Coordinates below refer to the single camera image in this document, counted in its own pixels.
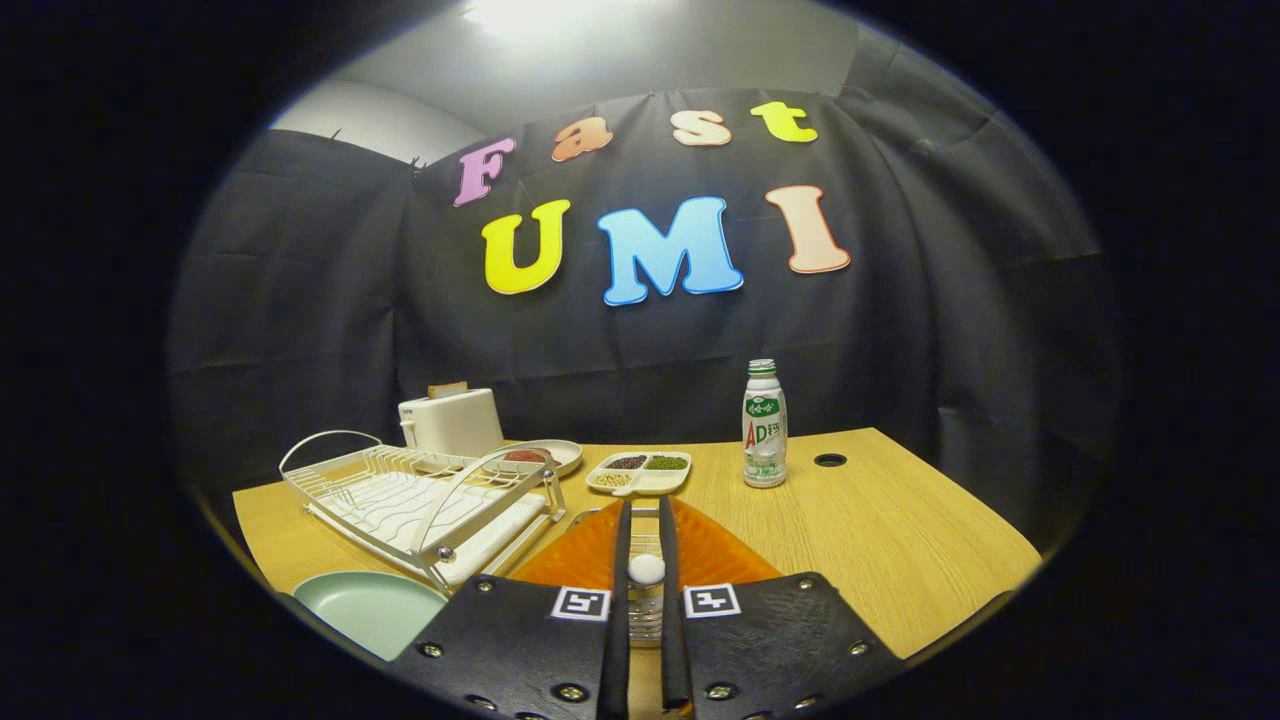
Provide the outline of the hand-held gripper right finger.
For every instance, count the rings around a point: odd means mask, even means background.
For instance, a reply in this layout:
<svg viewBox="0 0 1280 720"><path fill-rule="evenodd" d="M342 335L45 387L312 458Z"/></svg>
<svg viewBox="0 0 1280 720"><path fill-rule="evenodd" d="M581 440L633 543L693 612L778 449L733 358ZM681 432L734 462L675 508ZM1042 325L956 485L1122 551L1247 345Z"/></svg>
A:
<svg viewBox="0 0 1280 720"><path fill-rule="evenodd" d="M905 671L819 573L733 565L742 543L682 501L663 498L657 516L666 710L690 719L823 719Z"/></svg>

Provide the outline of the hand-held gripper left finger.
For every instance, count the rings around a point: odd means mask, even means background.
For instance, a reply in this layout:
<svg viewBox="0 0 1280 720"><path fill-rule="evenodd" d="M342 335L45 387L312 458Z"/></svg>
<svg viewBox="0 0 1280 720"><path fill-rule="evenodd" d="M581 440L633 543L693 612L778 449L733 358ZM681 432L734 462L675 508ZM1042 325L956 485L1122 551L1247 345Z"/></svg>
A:
<svg viewBox="0 0 1280 720"><path fill-rule="evenodd" d="M475 717L627 717L632 518L620 501L573 527L604 530L602 553L573 565L603 571L602 587L477 574L399 652L396 675Z"/></svg>

